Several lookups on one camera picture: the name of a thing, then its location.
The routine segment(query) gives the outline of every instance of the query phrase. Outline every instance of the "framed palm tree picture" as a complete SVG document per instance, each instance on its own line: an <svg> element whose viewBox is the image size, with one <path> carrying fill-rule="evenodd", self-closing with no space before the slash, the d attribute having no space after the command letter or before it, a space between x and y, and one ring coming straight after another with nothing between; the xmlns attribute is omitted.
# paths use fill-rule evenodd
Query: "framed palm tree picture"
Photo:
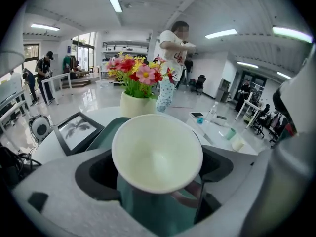
<svg viewBox="0 0 316 237"><path fill-rule="evenodd" d="M104 129L102 125L78 112L54 127L58 142L67 156L85 151Z"/></svg>

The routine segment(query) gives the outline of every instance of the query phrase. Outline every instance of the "potted plant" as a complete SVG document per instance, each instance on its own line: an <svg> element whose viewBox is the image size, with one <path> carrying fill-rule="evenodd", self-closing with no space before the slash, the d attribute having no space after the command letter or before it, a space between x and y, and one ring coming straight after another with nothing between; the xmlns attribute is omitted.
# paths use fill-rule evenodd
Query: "potted plant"
<svg viewBox="0 0 316 237"><path fill-rule="evenodd" d="M113 61L109 61L106 68L108 75L115 76L121 81L125 91L122 93L120 107L124 117L133 118L144 114L154 114L156 112L156 99L152 93L155 83L161 81L168 73L161 74L161 66L164 60L144 63L144 57L131 57L129 55L120 56Z"/></svg>

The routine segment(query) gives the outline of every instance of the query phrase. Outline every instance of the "green cup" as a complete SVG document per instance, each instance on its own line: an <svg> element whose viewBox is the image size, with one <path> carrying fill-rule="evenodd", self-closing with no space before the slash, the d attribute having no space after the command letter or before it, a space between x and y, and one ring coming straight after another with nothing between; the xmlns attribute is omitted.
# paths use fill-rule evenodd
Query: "green cup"
<svg viewBox="0 0 316 237"><path fill-rule="evenodd" d="M234 129L230 129L229 132L225 135L225 138L227 140L230 140L231 138L233 138L236 134L236 131Z"/></svg>

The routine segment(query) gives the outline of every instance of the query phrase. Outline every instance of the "artificial flower arrangement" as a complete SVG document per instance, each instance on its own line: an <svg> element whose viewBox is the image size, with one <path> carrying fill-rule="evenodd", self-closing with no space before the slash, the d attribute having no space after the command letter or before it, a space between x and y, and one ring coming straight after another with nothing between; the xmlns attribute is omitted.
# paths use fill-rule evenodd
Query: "artificial flower arrangement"
<svg viewBox="0 0 316 237"><path fill-rule="evenodd" d="M172 70L168 68L166 74L161 73L161 67L165 62L157 58L157 62L144 63L144 57L131 57L119 54L119 58L109 61L106 68L108 75L115 76L118 81L125 84L125 93L136 98L157 98L152 94L152 87L168 75L172 81Z"/></svg>

